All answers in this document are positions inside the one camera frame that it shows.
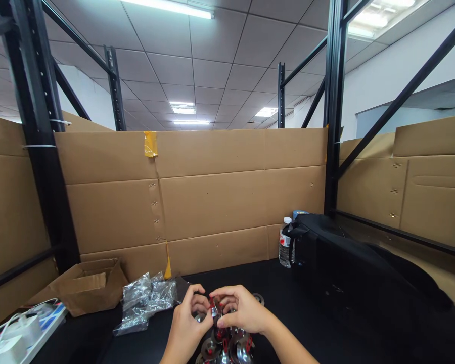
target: black case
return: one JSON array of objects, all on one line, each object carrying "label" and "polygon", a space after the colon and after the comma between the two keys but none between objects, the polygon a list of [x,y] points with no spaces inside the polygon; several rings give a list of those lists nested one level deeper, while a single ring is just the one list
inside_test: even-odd
[{"label": "black case", "polygon": [[298,215],[283,234],[294,278],[326,312],[412,362],[455,363],[455,305],[424,270],[324,215]]}]

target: plastic bag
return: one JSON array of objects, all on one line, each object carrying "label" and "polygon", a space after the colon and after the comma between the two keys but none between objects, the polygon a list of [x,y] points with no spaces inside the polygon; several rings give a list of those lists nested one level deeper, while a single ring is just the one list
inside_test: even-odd
[{"label": "plastic bag", "polygon": [[113,335],[146,330],[148,320],[156,312],[167,310],[180,303],[177,286],[183,298],[189,283],[181,277],[165,281],[163,273],[160,272],[152,278],[149,273],[145,273],[136,281],[123,287],[123,319],[113,330]]}]

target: yellow tape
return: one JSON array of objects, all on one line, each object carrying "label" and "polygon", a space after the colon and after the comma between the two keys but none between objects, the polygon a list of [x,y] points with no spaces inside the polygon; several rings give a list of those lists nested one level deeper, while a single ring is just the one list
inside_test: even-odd
[{"label": "yellow tape", "polygon": [[158,155],[157,133],[154,131],[144,131],[145,133],[145,155],[153,158]]}]

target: forearm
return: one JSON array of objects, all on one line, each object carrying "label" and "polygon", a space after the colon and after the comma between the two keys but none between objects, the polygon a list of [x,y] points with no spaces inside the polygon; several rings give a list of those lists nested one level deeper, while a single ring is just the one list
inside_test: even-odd
[{"label": "forearm", "polygon": [[263,335],[277,352],[281,364],[319,364],[275,315],[271,315]]}]

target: black tabletop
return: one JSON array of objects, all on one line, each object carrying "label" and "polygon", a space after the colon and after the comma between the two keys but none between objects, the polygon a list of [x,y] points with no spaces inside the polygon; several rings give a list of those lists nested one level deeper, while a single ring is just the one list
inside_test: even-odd
[{"label": "black tabletop", "polygon": [[[264,297],[273,312],[321,363],[393,363],[391,353],[368,342],[327,317],[311,301],[307,291],[293,281],[290,270],[277,259],[210,271],[184,277],[200,283],[207,292],[227,285],[244,285]],[[112,338],[121,321],[121,307],[78,318],[69,318],[51,336],[34,364],[77,362],[159,363],[167,343],[173,310],[155,314],[146,331]],[[258,363],[279,363],[275,351],[261,335],[254,335]]]}]

